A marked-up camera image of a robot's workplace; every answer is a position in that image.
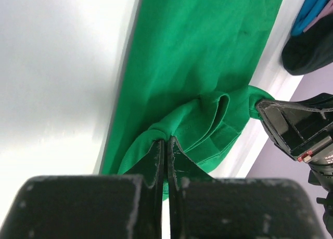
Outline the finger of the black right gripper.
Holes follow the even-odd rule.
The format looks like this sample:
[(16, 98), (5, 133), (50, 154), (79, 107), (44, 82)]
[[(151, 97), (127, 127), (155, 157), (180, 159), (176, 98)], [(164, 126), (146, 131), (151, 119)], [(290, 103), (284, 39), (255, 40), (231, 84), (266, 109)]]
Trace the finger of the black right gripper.
[(332, 153), (332, 98), (264, 99), (255, 107), (269, 138), (291, 159), (317, 160)]

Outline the green t-shirt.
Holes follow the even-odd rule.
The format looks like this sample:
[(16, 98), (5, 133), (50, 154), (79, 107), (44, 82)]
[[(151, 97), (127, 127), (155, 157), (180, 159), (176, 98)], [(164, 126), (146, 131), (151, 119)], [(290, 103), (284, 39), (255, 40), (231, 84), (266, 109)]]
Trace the green t-shirt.
[(127, 172), (172, 136), (213, 171), (270, 98), (249, 83), (281, 3), (142, 0), (102, 173)]

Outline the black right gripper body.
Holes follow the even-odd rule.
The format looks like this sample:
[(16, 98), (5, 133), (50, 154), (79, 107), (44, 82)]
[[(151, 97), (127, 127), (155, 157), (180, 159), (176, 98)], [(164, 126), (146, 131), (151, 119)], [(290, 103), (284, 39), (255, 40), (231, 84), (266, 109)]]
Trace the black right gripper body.
[(324, 206), (326, 230), (332, 231), (332, 95), (321, 93), (298, 104), (301, 109), (294, 127), (302, 142), (296, 147), (297, 160), (310, 167), (308, 182), (328, 192), (317, 203)]

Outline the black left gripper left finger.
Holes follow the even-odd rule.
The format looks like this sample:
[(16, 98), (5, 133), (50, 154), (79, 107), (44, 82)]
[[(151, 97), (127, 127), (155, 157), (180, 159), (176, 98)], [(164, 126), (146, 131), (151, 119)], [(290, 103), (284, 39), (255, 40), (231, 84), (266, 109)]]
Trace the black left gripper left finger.
[(122, 175), (42, 175), (18, 191), (1, 238), (160, 238), (164, 141)]

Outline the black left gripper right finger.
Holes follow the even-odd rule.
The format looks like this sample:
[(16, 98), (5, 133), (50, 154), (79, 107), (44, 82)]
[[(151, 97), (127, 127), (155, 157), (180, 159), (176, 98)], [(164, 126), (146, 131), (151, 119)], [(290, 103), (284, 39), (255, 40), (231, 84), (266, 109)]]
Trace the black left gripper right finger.
[(171, 238), (324, 238), (304, 189), (288, 179), (215, 179), (168, 142)]

